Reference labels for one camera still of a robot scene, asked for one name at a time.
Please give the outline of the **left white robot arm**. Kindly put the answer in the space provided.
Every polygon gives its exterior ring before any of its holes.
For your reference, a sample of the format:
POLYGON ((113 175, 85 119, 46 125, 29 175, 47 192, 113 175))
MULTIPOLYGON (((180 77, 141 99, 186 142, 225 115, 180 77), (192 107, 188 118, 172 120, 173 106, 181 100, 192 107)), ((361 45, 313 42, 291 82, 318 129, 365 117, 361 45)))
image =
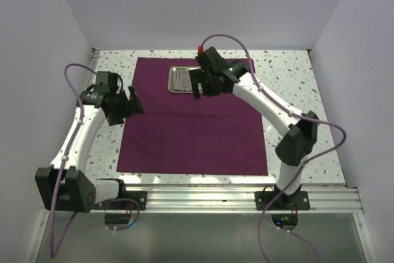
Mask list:
POLYGON ((77 96, 74 120, 60 151, 48 167, 36 171, 35 181, 47 210, 86 213, 103 202, 114 209, 127 204, 123 181, 93 181, 86 176, 89 153, 103 123, 122 125, 144 112, 135 88, 124 90, 123 86, 117 73, 99 71, 95 83, 77 96))

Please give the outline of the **purple cloth wrap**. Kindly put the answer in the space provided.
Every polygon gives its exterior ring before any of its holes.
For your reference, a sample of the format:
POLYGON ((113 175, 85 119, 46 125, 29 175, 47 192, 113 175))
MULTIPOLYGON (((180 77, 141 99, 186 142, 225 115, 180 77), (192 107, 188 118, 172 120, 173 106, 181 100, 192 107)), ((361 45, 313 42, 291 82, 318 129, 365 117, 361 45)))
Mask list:
POLYGON ((231 94, 194 99, 168 89, 193 59, 139 58, 132 84, 144 112, 128 118, 118 172, 265 176, 261 115, 231 94))

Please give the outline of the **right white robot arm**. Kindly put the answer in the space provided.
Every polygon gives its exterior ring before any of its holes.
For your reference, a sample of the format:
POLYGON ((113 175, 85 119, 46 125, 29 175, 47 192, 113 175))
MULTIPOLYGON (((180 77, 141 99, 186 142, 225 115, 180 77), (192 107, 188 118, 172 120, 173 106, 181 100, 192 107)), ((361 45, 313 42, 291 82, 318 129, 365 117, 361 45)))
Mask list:
POLYGON ((280 109, 276 103, 283 106, 285 101, 263 89, 250 69, 251 62, 227 62, 214 47, 205 50, 203 46, 198 47, 196 61, 199 68, 189 71, 195 99, 201 95, 232 94, 257 110, 282 137, 275 148, 281 166, 274 201, 281 209, 290 208, 296 202, 296 192, 300 191, 302 161, 312 152, 317 141, 317 115, 312 111, 302 113, 280 109))

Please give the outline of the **steel instrument tray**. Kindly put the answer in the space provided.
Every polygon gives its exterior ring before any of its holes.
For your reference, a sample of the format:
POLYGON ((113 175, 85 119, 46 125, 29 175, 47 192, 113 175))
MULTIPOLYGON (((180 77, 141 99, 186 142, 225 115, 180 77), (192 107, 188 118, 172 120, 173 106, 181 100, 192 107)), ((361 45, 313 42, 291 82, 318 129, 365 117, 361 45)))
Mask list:
POLYGON ((199 70, 200 67, 176 65, 169 70, 167 89, 174 94, 192 94, 189 71, 199 70))

